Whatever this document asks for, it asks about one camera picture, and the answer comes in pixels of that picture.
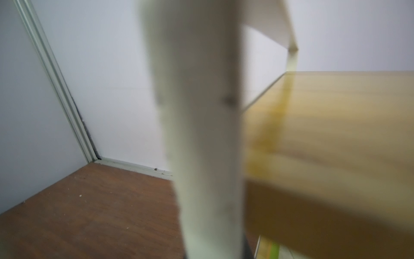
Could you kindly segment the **white metal yellow wood bookshelf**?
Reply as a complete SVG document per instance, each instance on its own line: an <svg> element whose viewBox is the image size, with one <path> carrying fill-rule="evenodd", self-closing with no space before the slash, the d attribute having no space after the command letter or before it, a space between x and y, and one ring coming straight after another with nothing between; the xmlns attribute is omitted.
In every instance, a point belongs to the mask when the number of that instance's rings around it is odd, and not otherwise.
<svg viewBox="0 0 414 259"><path fill-rule="evenodd" d="M138 1L189 259L414 256L414 74L299 72L285 1Z"/></svg>

